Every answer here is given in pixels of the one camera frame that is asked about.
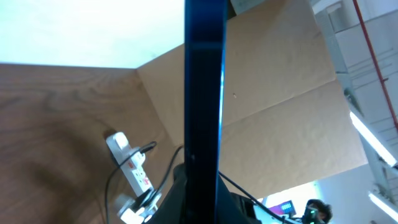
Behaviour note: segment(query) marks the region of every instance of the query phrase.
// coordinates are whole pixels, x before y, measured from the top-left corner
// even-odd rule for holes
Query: fluorescent light
[[[384,198],[380,198],[378,195],[374,195],[372,192],[369,193],[369,198],[375,203],[381,210],[386,212],[391,218],[398,222],[398,212],[396,206],[388,202]]]
[[[152,218],[152,215],[148,215],[148,217],[145,218],[144,223],[148,222]]]
[[[361,135],[367,140],[367,142],[373,147],[374,150],[388,163],[390,166],[394,166],[397,160],[391,153],[381,144],[381,142],[373,135],[372,132],[362,123],[362,121],[351,111],[349,113],[351,120],[355,128],[361,133]]]
[[[139,214],[134,213],[130,208],[128,208],[121,216],[120,219],[127,224],[141,224],[144,221],[144,217],[139,216]]]

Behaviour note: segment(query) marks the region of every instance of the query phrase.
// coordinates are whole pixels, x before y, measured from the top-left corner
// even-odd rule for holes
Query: blue edge
[[[226,18],[227,0],[185,1],[187,223],[216,223]]]

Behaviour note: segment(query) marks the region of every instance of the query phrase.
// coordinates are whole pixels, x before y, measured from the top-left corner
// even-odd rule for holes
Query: ceiling light
[[[397,160],[392,154],[381,144],[381,142],[373,135],[372,132],[363,124],[363,122],[352,112],[349,112],[349,116],[353,121],[355,128],[361,133],[363,138],[373,147],[374,150],[388,163],[390,166],[397,164]]]
[[[369,198],[373,203],[375,203],[381,210],[386,212],[391,218],[398,222],[398,209],[391,202],[381,197],[380,195],[375,195],[372,192],[369,193]]]

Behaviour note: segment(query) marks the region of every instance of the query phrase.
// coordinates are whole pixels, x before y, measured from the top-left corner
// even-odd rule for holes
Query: white wall
[[[333,224],[395,223],[373,204],[368,192],[373,189],[373,175],[369,165],[318,180],[318,189],[325,203],[333,210]]]
[[[0,1],[0,63],[137,68],[183,43],[183,0]]]
[[[366,23],[394,110],[398,113],[398,11]],[[336,34],[359,105],[368,123],[398,151],[398,133],[360,26]]]

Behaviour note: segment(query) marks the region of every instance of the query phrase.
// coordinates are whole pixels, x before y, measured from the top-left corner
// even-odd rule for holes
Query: person
[[[316,208],[318,210],[319,220],[328,223],[332,218],[331,205],[323,203],[319,199],[310,199],[307,202],[307,207]]]

